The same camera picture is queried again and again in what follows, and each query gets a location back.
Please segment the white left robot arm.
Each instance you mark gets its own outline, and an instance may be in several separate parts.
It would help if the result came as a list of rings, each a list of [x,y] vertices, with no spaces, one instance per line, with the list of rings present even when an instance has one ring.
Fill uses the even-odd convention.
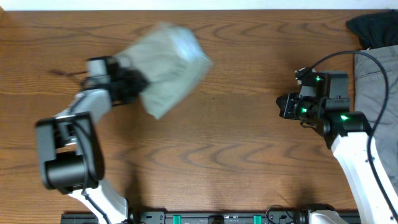
[[[141,216],[104,178],[95,125],[114,107],[134,101],[149,82],[127,55],[90,58],[85,73],[72,103],[35,124],[41,180],[80,201],[97,223],[140,223]]]

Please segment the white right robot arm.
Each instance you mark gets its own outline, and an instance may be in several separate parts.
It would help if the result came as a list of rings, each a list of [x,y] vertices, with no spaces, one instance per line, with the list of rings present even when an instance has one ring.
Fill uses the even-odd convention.
[[[397,223],[397,195],[381,164],[372,128],[362,112],[350,110],[348,74],[295,72],[298,93],[276,99],[280,117],[297,120],[323,137],[343,169],[361,223]]]

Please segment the light green shorts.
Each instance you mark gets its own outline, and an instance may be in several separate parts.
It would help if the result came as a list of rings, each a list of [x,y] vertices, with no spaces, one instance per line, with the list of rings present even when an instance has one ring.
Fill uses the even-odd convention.
[[[213,65],[190,29],[164,22],[115,57],[122,67],[140,71],[149,82],[139,96],[155,119],[179,104]]]

